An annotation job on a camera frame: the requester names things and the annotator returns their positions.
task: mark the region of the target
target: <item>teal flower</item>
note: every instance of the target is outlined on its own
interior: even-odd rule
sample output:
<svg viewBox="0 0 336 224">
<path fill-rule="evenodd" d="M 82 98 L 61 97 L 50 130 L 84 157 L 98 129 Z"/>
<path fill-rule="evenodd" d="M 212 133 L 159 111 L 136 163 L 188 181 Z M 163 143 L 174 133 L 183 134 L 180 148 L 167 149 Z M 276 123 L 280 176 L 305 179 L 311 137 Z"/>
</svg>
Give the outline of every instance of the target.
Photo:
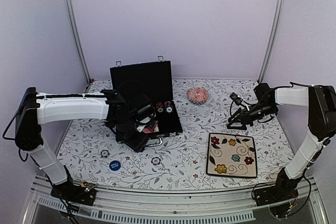
<svg viewBox="0 0 336 224">
<path fill-rule="evenodd" d="M 232 155 L 232 160 L 235 161 L 235 162 L 239 162 L 240 161 L 239 155 L 237 155 L 237 154 Z"/>
</svg>

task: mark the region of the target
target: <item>white wall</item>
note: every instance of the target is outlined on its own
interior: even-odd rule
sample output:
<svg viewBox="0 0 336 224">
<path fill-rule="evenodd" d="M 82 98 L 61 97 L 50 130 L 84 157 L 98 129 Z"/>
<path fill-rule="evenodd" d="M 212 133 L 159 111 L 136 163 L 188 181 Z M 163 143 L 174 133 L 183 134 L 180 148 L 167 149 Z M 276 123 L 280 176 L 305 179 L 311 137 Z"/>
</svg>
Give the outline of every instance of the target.
<svg viewBox="0 0 336 224">
<path fill-rule="evenodd" d="M 173 77 L 257 79 L 276 0 L 72 0 L 90 73 L 172 61 Z"/>
<path fill-rule="evenodd" d="M 336 88 L 336 0 L 285 0 L 265 81 L 289 81 Z M 279 119 L 295 151 L 307 131 L 307 109 L 284 106 Z M 336 223 L 336 139 L 314 164 L 314 178 L 330 223 Z"/>
<path fill-rule="evenodd" d="M 16 111 L 25 89 L 82 92 L 79 66 L 64 0 L 0 0 L 0 132 Z M 64 123 L 43 127 L 56 145 Z M 0 140 L 0 223 L 17 224 L 35 177 L 31 160 L 22 163 L 12 141 Z"/>
</svg>

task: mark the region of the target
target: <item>orange flower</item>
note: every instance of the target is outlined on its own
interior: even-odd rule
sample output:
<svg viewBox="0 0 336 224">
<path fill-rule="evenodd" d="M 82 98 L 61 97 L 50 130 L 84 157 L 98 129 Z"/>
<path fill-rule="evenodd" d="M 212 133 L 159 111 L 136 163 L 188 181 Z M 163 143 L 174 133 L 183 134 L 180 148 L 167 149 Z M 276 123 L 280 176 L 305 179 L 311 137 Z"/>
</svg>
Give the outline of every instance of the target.
<svg viewBox="0 0 336 224">
<path fill-rule="evenodd" d="M 226 170 L 227 168 L 225 167 L 225 165 L 217 165 L 217 168 L 215 169 L 215 171 L 219 174 L 226 173 Z"/>
<path fill-rule="evenodd" d="M 232 146 L 235 146 L 235 145 L 236 145 L 236 140 L 231 139 L 231 140 L 229 141 L 229 144 L 232 145 Z"/>
</svg>

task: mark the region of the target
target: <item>table surface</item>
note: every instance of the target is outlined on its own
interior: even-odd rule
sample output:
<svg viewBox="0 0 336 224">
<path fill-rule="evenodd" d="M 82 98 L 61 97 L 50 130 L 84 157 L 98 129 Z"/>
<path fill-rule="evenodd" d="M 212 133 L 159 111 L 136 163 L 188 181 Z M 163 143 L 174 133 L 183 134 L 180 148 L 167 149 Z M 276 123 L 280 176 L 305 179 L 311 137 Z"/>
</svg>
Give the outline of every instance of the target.
<svg viewBox="0 0 336 224">
<path fill-rule="evenodd" d="M 211 190 L 273 182 L 279 170 L 293 158 L 278 120 L 256 122 L 246 131 L 226 128 L 231 104 L 229 95 L 235 92 L 246 101 L 255 101 L 253 88 L 256 85 L 257 82 L 252 80 L 173 80 L 182 135 L 164 138 L 161 146 L 135 153 L 117 143 L 103 121 L 74 120 L 58 152 L 58 159 L 68 167 L 74 180 L 134 189 Z M 186 93 L 192 87 L 209 91 L 209 100 L 204 105 L 193 105 L 188 101 Z M 89 92 L 111 88 L 111 81 L 95 81 Z M 205 165 L 209 133 L 252 136 L 256 145 L 258 177 L 208 176 Z M 103 150 L 109 151 L 109 157 L 101 157 Z M 161 163 L 152 164 L 154 157 Z M 118 171 L 109 168 L 112 161 L 121 163 Z"/>
</svg>

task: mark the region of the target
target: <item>bowl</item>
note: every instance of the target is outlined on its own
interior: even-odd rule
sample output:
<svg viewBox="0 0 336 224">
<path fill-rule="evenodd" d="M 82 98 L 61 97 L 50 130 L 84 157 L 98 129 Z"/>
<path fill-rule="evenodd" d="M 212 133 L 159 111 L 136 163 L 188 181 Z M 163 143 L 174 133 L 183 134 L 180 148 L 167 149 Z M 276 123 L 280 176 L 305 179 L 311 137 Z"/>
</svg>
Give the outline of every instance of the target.
<svg viewBox="0 0 336 224">
<path fill-rule="evenodd" d="M 203 88 L 192 88 L 188 90 L 187 97 L 193 104 L 202 105 L 208 100 L 209 92 Z"/>
</svg>

